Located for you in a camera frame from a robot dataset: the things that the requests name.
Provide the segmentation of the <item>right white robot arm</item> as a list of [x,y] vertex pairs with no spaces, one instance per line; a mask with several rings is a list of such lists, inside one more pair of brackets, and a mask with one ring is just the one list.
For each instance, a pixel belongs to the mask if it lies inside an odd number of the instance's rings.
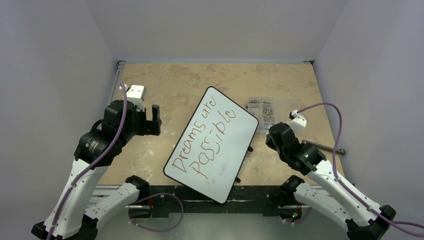
[[286,123],[270,127],[266,145],[278,153],[290,168],[317,183],[317,190],[302,178],[292,175],[280,186],[280,205],[295,201],[310,206],[339,225],[351,240],[379,240],[387,232],[396,211],[380,205],[351,183],[342,181],[326,156],[310,143],[301,143]]

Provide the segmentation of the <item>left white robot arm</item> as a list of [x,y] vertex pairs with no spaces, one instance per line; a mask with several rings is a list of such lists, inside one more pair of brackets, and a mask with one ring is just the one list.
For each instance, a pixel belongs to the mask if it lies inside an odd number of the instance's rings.
[[151,110],[152,118],[147,119],[143,101],[134,97],[114,100],[105,108],[103,118],[79,139],[66,186],[49,217],[33,225],[34,236],[40,240],[93,240],[119,209],[148,201],[149,183],[133,175],[117,192],[88,207],[98,182],[129,141],[134,136],[160,135],[160,107],[154,104]]

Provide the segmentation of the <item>white whiteboard black frame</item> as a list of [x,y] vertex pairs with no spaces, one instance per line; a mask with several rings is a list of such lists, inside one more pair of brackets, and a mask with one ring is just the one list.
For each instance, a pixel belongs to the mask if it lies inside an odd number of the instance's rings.
[[224,204],[258,125],[244,107],[209,86],[164,165],[164,175]]

